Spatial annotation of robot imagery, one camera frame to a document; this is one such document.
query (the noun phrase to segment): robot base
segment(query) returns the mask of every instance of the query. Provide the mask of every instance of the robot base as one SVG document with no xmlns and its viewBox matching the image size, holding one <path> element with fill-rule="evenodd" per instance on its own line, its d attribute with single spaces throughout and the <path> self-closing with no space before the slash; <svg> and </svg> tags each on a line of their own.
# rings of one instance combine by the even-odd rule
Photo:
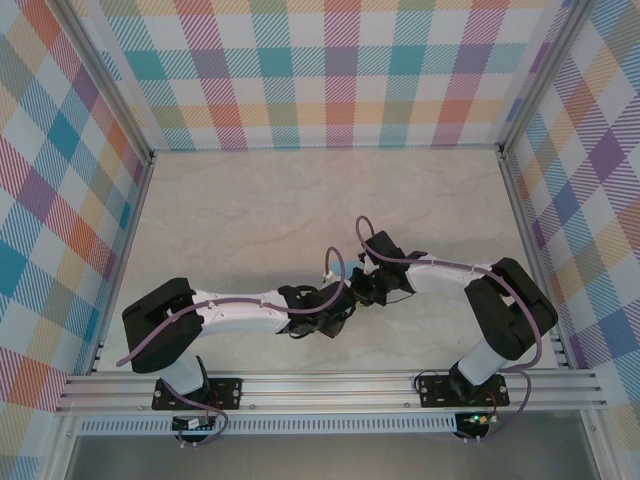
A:
<svg viewBox="0 0 640 480">
<path fill-rule="evenodd" d="M 209 377 L 209 387 L 205 399 L 198 400 L 220 410 L 238 410 L 240 408 L 240 398 L 242 396 L 242 379 L 240 378 L 213 378 Z M 152 410 L 194 410 L 194 407 L 187 405 L 175 398 L 162 380 L 156 382 L 156 388 L 151 402 Z"/>
<path fill-rule="evenodd" d="M 438 407 L 506 407 L 509 392 L 502 375 L 496 374 L 487 380 L 478 392 L 463 402 L 451 389 L 449 375 L 421 375 L 416 379 L 422 408 Z"/>
</svg>

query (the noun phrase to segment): plaid wallpaper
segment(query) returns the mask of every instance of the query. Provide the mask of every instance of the plaid wallpaper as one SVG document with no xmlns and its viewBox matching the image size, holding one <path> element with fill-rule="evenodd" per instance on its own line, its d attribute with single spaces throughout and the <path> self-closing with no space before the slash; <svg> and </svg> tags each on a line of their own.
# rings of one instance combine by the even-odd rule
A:
<svg viewBox="0 0 640 480">
<path fill-rule="evenodd" d="M 172 150 L 493 144 L 568 3 L 73 0 Z"/>
<path fill-rule="evenodd" d="M 600 0 L 510 160 L 581 367 L 640 477 L 640 1 Z"/>
<path fill-rule="evenodd" d="M 551 25 L 551 28 L 549 28 L 549 31 L 544 38 L 544 42 L 542 42 L 540 50 L 538 50 L 538 54 L 536 55 L 535 60 L 531 64 L 531 67 L 529 67 L 529 72 L 527 73 L 525 81 L 522 83 L 522 86 L 518 91 L 518 95 L 511 105 L 511 109 L 509 110 L 506 121 L 502 125 L 502 129 L 500 130 L 500 134 L 498 135 L 496 143 L 504 143 L 507 133 L 509 132 L 511 125 L 513 124 L 513 120 L 516 118 L 516 115 L 520 110 L 522 102 L 525 98 L 527 98 L 527 95 L 529 95 L 529 92 L 531 91 L 531 87 L 533 87 L 533 84 L 535 83 L 540 67 L 542 66 L 542 62 L 546 58 L 547 54 L 551 51 L 553 43 L 562 30 L 562 27 L 564 27 L 564 23 L 567 20 L 569 14 L 569 9 L 573 5 L 574 1 L 575 0 L 563 0 L 558 13 L 556 14 L 556 18 L 554 18 L 553 24 Z"/>
<path fill-rule="evenodd" d="M 142 163 L 45 0 L 0 0 L 0 479 L 80 373 Z"/>
</svg>

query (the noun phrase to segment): table surface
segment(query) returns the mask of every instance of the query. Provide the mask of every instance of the table surface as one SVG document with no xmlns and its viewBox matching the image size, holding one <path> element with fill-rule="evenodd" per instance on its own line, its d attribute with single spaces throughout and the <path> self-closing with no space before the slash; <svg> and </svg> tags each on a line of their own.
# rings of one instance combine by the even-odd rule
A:
<svg viewBox="0 0 640 480">
<path fill-rule="evenodd" d="M 319 286 L 327 246 L 357 259 L 360 214 L 405 253 L 470 263 L 512 257 L 528 268 L 493 150 L 163 153 L 98 369 L 121 370 L 122 311 L 165 281 L 187 277 L 216 293 Z M 448 369 L 481 336 L 468 304 L 423 294 L 358 308 L 335 339 L 226 334 L 198 339 L 190 351 L 218 371 Z M 543 344 L 538 366 L 555 368 L 548 336 Z"/>
</svg>

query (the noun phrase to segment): purple cable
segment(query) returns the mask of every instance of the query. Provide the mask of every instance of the purple cable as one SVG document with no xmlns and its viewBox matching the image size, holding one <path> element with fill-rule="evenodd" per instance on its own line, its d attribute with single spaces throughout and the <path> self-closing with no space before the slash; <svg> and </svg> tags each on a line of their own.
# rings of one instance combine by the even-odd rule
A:
<svg viewBox="0 0 640 480">
<path fill-rule="evenodd" d="M 537 365 L 538 362 L 540 361 L 540 358 L 542 357 L 542 338 L 540 336 L 540 330 L 538 329 L 538 325 L 536 324 L 536 321 L 533 318 L 533 315 L 531 315 L 531 312 L 529 311 L 529 309 L 525 305 L 524 301 L 516 293 L 516 291 L 513 288 L 511 288 L 511 286 L 507 282 L 505 282 L 501 277 L 499 277 L 498 275 L 496 275 L 495 273 L 493 273 L 490 270 L 486 270 L 486 269 L 481 268 L 481 267 L 475 267 L 473 265 L 467 265 L 467 264 L 464 264 L 464 263 L 448 262 L 448 261 L 445 261 L 445 260 L 433 260 L 433 261 L 432 260 L 419 260 L 419 259 L 411 260 L 411 259 L 406 259 L 406 258 L 392 258 L 392 257 L 387 257 L 385 255 L 379 254 L 378 252 L 373 250 L 371 247 L 369 247 L 369 245 L 366 244 L 366 242 L 365 242 L 365 240 L 364 240 L 364 238 L 362 236 L 362 233 L 360 233 L 360 222 L 361 221 L 364 221 L 364 222 L 367 223 L 367 225 L 369 226 L 369 229 L 371 230 L 371 235 L 372 236 L 375 235 L 375 230 L 373 228 L 373 224 L 371 223 L 371 220 L 369 220 L 369 218 L 367 218 L 365 215 L 360 215 L 356 219 L 356 235 L 358 236 L 358 240 L 360 241 L 360 244 L 362 245 L 362 248 L 364 248 L 367 253 L 373 255 L 374 257 L 377 257 L 380 260 L 384 260 L 386 262 L 392 262 L 392 263 L 407 263 L 407 264 L 418 264 L 418 265 L 439 265 L 439 266 L 446 267 L 446 268 L 452 268 L 454 270 L 464 270 L 464 271 L 468 271 L 468 272 L 476 271 L 478 273 L 486 275 L 489 278 L 495 280 L 502 288 L 504 288 L 507 291 L 507 293 L 509 293 L 509 295 L 511 295 L 513 300 L 518 304 L 518 306 L 520 307 L 520 309 L 524 313 L 525 317 L 527 318 L 527 321 L 529 322 L 529 326 L 531 327 L 531 330 L 533 331 L 533 336 L 536 339 L 536 355 L 530 362 L 523 363 L 523 364 L 520 364 L 520 365 L 514 365 L 512 367 L 503 368 L 503 369 L 500 370 L 501 372 L 504 372 L 504 373 L 520 373 L 521 375 L 523 375 L 525 377 L 525 379 L 527 380 L 527 390 L 525 392 L 524 399 L 522 400 L 522 403 L 520 404 L 520 407 L 516 411 L 515 415 L 511 418 L 509 423 L 507 423 L 500 430 L 498 430 L 498 431 L 496 431 L 494 433 L 491 433 L 490 435 L 485 436 L 485 438 L 495 437 L 497 434 L 499 434 L 500 432 L 505 430 L 509 425 L 515 423 L 515 421 L 522 415 L 522 412 L 524 411 L 524 408 L 526 407 L 527 403 L 529 402 L 529 397 L 531 396 L 531 377 L 529 377 L 529 375 L 527 375 L 527 373 L 525 372 L 525 369 L 532 368 L 535 365 Z"/>
<path fill-rule="evenodd" d="M 222 428 L 220 428 L 220 430 L 218 430 L 215 433 L 212 433 L 211 435 L 209 435 L 207 438 L 205 438 L 201 442 L 198 442 L 196 445 L 194 445 L 192 442 L 187 442 L 186 440 L 184 440 L 182 438 L 182 430 L 180 430 L 178 432 L 178 440 L 180 440 L 180 442 L 184 442 L 184 443 L 192 446 L 193 448 L 201 446 L 201 445 L 206 445 L 207 443 L 213 442 L 216 438 L 218 438 L 220 435 L 222 435 L 222 432 L 224 432 L 227 429 L 227 427 L 229 426 L 229 416 L 223 410 L 220 410 L 219 408 L 212 407 L 211 405 L 205 405 L 204 403 L 199 403 L 199 402 L 194 402 L 193 400 L 189 400 L 185 396 L 180 395 L 178 392 L 176 392 L 174 390 L 174 388 L 171 385 L 169 385 L 167 382 L 165 382 L 164 380 L 162 382 L 164 383 L 164 386 L 167 387 L 167 390 L 169 390 L 169 392 L 171 392 L 171 395 L 176 397 L 181 402 L 186 403 L 187 405 L 191 405 L 192 407 L 197 407 L 197 408 L 200 408 L 202 410 L 208 410 L 210 412 L 214 412 L 216 414 L 216 421 L 218 420 L 218 417 L 220 417 L 220 416 L 222 416 L 224 418 L 224 425 L 222 425 Z"/>
<path fill-rule="evenodd" d="M 340 296 L 340 293 L 344 288 L 344 282 L 345 282 L 344 277 L 346 275 L 344 259 L 342 258 L 342 255 L 340 254 L 340 252 L 336 247 L 327 248 L 327 253 L 325 254 L 325 257 L 324 257 L 324 272 L 325 274 L 329 273 L 329 257 L 331 255 L 331 252 L 336 254 L 336 257 L 338 257 L 338 262 L 340 262 L 340 285 L 336 289 L 333 296 L 329 300 L 324 302 L 322 305 L 314 308 L 308 308 L 308 309 L 307 308 L 286 308 L 286 307 L 280 307 L 278 305 L 274 305 L 272 303 L 262 303 L 259 299 L 248 298 L 248 297 L 220 298 L 217 300 L 206 300 L 204 302 L 196 303 L 195 305 L 189 305 L 188 307 L 185 307 L 182 310 L 177 311 L 176 313 L 171 315 L 169 318 L 167 318 L 164 322 L 162 322 L 160 325 L 158 325 L 156 328 L 154 328 L 154 330 L 149 335 L 147 335 L 145 339 L 142 340 L 142 342 L 140 342 L 138 346 L 131 351 L 131 353 L 129 353 L 129 355 L 127 355 L 126 357 L 116 362 L 116 367 L 122 367 L 123 365 L 126 365 L 131 360 L 133 360 L 136 356 L 138 356 L 140 352 L 144 349 L 144 347 L 149 345 L 151 340 L 153 340 L 160 332 L 162 332 L 162 330 L 167 328 L 167 326 L 170 323 L 175 322 L 183 315 L 189 312 L 193 312 L 198 308 L 208 307 L 209 304 L 213 304 L 217 306 L 217 305 L 224 305 L 226 303 L 252 303 L 254 305 L 260 305 L 262 307 L 270 308 L 272 310 L 277 310 L 278 312 L 284 312 L 284 313 L 308 314 L 308 313 L 321 312 L 322 310 L 324 310 L 326 307 L 328 307 L 338 299 L 338 296 Z"/>
</svg>

